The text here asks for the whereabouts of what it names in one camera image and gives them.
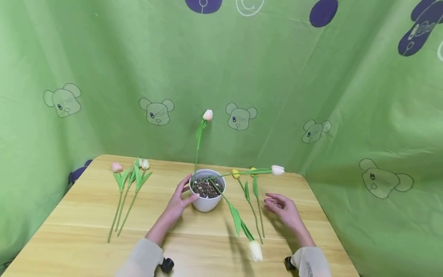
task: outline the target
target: white flower pot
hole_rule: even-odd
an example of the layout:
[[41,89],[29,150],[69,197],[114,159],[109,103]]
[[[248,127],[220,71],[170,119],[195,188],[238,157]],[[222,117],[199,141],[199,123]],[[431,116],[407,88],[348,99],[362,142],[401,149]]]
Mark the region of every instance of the white flower pot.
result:
[[[218,173],[217,171],[211,170],[211,169],[199,169],[197,170],[191,177],[190,179],[190,191],[191,191],[191,195],[194,195],[195,192],[192,191],[192,187],[191,184],[194,182],[195,179],[201,179],[201,178],[207,178],[207,177],[213,177],[213,176],[220,176],[221,174]],[[226,190],[226,182],[225,182],[225,178],[223,177],[219,177],[216,179],[217,183],[219,183],[222,186],[222,190],[221,192],[225,192]],[[197,201],[195,201],[194,203],[192,203],[192,205],[194,205],[194,207],[203,213],[206,213],[212,209],[215,208],[215,206],[217,206],[217,204],[220,202],[222,196],[219,195],[216,198],[203,198],[200,197],[199,199],[197,199]]]

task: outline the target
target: person's right hand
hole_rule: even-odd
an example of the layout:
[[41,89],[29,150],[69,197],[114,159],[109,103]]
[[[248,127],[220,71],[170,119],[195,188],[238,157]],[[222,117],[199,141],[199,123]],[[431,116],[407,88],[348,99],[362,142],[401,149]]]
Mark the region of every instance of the person's right hand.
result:
[[304,227],[300,213],[294,201],[281,194],[267,193],[264,200],[264,207],[280,217],[280,220],[293,231],[298,231]]

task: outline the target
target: table surface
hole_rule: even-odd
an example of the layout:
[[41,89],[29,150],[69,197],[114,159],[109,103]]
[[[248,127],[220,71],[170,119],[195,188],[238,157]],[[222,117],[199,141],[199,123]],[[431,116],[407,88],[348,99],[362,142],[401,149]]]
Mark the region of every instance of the table surface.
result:
[[[99,156],[83,173],[34,237],[9,266],[4,277],[98,277],[113,276],[128,257],[133,246],[146,234],[163,212],[176,185],[194,169],[193,164],[149,160],[153,174],[139,191],[120,236],[108,232],[117,208],[119,190],[110,170],[118,161],[126,169],[134,158]],[[230,168],[201,165],[217,172]],[[250,176],[241,177],[243,183]],[[226,197],[239,210],[252,234],[258,240],[255,220],[238,182],[225,177]],[[317,246],[322,248],[334,277],[358,277],[348,255],[332,229],[306,180],[295,173],[281,176],[260,175],[261,198],[265,192],[281,193],[293,199]],[[134,195],[133,185],[126,199],[123,216]],[[263,213],[265,230],[262,251],[264,261],[249,258],[248,240],[235,234],[228,205],[221,201],[209,213],[189,207],[163,243],[165,257],[175,267],[172,276],[298,276],[287,272],[283,260],[291,256],[298,243],[275,218]],[[156,276],[164,274],[158,270]]]

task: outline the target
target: sleeve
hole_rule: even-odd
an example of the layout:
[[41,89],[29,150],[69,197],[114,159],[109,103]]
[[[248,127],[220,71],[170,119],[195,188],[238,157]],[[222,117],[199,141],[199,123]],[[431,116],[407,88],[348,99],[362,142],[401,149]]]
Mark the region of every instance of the sleeve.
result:
[[328,261],[318,247],[298,249],[291,263],[298,268],[300,277],[331,277]]
[[143,238],[136,244],[115,277],[154,276],[156,267],[162,262],[163,250],[155,243]]

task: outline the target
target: green backdrop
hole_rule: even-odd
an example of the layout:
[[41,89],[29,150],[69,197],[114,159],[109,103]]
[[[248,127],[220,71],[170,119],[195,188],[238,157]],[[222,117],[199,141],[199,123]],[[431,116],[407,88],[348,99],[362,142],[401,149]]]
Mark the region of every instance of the green backdrop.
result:
[[213,109],[201,163],[300,173],[362,276],[438,276],[443,1],[334,2],[0,1],[0,264],[87,159],[193,162]]

